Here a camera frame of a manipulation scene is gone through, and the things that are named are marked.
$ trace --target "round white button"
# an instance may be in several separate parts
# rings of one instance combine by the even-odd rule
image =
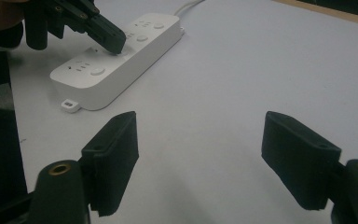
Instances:
[[[143,41],[146,41],[148,39],[147,36],[145,35],[139,35],[136,40],[138,40],[139,42],[143,42]]]
[[[155,29],[162,29],[162,28],[164,28],[164,24],[158,22],[158,23],[156,23],[156,24],[154,25],[154,28],[155,28]]]
[[[96,67],[96,68],[91,69],[91,72],[90,72],[90,73],[91,73],[93,76],[98,76],[98,75],[102,74],[103,72],[104,72],[104,68]]]

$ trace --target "white surface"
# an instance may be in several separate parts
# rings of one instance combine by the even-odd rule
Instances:
[[[183,34],[178,17],[158,13],[145,14],[122,30],[127,36],[123,53],[112,54],[95,45],[51,72],[62,97],[88,110],[106,107]]]
[[[186,0],[96,0],[114,24]],[[268,110],[300,120],[358,159],[358,24],[269,0],[208,0],[186,34],[111,105],[62,112],[49,73],[89,46],[66,30],[48,49],[12,53],[29,190],[46,165],[78,159],[114,115],[137,112],[138,160],[117,213],[92,223],[327,224],[304,211],[261,158]]]

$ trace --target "table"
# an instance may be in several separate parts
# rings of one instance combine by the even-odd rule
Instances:
[[[186,0],[96,0],[117,26]],[[111,105],[60,110],[49,73],[95,43],[67,29],[11,53],[29,191],[113,116],[136,111],[140,159],[121,206],[92,223],[331,223],[297,205],[261,158],[267,111],[290,115],[358,159],[358,24],[269,0],[208,0],[183,11],[183,38]]]

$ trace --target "side of power strip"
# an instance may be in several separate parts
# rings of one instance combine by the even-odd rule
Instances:
[[[64,111],[98,110],[114,101],[183,35],[179,18],[150,13],[130,23],[121,54],[93,46],[51,72],[50,78],[66,100]]]

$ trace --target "power socket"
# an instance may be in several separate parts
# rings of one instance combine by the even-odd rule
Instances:
[[[130,23],[126,43],[115,55],[93,46],[51,72],[50,78],[66,100],[62,109],[99,110],[114,101],[183,35],[179,18],[150,13]]]

